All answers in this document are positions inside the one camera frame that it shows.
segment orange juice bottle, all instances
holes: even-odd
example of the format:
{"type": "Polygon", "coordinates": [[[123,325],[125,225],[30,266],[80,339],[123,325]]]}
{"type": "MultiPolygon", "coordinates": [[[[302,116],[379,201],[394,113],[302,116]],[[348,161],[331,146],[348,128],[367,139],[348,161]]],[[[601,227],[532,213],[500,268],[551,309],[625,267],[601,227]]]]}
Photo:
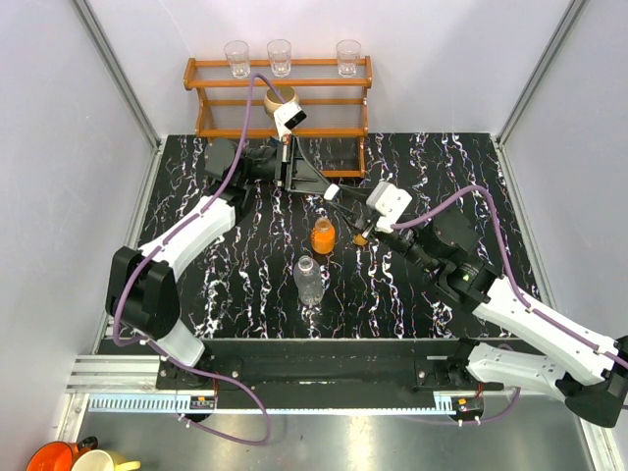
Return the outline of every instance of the orange juice bottle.
{"type": "Polygon", "coordinates": [[[336,245],[336,229],[327,218],[319,218],[312,230],[312,249],[320,254],[327,254],[336,245]]]}

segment drinking glass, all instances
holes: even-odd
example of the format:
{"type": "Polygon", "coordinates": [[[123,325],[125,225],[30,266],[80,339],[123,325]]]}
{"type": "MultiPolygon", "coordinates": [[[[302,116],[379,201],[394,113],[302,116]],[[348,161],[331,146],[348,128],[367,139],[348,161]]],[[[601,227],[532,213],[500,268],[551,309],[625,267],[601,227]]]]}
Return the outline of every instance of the drinking glass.
{"type": "Polygon", "coordinates": [[[290,51],[292,45],[285,39],[274,39],[266,46],[271,70],[275,77],[287,77],[290,73],[290,51]]]}
{"type": "Polygon", "coordinates": [[[225,56],[236,79],[246,79],[251,73],[248,59],[248,44],[244,41],[231,41],[225,45],[225,56]]]}
{"type": "Polygon", "coordinates": [[[347,78],[355,76],[360,59],[360,43],[352,39],[339,42],[336,45],[336,57],[340,76],[347,78]]]}

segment white wall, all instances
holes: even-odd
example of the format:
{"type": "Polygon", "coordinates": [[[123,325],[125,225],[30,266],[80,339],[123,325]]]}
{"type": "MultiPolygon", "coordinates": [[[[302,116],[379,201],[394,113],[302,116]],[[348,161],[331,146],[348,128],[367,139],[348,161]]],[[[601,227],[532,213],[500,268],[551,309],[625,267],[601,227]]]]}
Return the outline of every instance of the white wall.
{"type": "MultiPolygon", "coordinates": [[[[560,310],[628,335],[628,3],[590,2],[506,144],[560,310]]],[[[615,429],[628,463],[628,412],[615,429]]]]}
{"type": "Polygon", "coordinates": [[[160,134],[194,133],[188,57],[224,59],[225,43],[243,39],[265,58],[277,37],[294,57],[335,57],[339,40],[359,40],[374,65],[371,131],[498,132],[568,3],[91,0],[160,134]]]}
{"type": "Polygon", "coordinates": [[[0,2],[0,460],[54,436],[150,157],[69,1],[0,2]]]}

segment plastic water bottle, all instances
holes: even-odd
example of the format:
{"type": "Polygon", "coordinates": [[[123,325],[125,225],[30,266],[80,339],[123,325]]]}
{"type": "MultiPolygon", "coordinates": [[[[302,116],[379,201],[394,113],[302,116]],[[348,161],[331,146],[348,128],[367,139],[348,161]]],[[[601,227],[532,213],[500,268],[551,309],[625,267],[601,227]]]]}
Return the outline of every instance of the plastic water bottle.
{"type": "Polygon", "coordinates": [[[303,255],[294,265],[294,282],[298,288],[298,298],[306,306],[319,304],[323,299],[323,279],[321,278],[321,266],[303,255]]]}

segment black table surface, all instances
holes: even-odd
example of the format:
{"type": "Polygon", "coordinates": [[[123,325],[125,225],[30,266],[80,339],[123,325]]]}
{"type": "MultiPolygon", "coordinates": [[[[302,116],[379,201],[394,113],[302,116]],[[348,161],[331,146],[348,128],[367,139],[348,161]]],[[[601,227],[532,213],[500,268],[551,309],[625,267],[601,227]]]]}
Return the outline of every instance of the black table surface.
{"type": "MultiPolygon", "coordinates": [[[[206,191],[205,139],[171,135],[146,211],[140,244],[183,217],[206,191]]],[[[303,139],[312,161],[343,168],[354,159],[354,139],[303,139]]],[[[483,133],[369,134],[367,177],[360,186],[389,181],[413,196],[417,215],[456,190],[480,184],[493,195],[501,233],[518,284],[538,296],[522,235],[493,143],[483,133]]],[[[482,235],[478,254],[501,268],[485,201],[468,195],[458,207],[482,235]]],[[[184,321],[204,339],[371,339],[503,337],[508,333],[456,312],[422,284],[422,272],[382,244],[353,243],[353,233],[322,198],[255,187],[251,214],[207,247],[179,280],[184,321]],[[311,255],[310,233],[320,216],[337,230],[333,253],[317,256],[325,297],[307,308],[297,299],[292,267],[311,255]]]]}

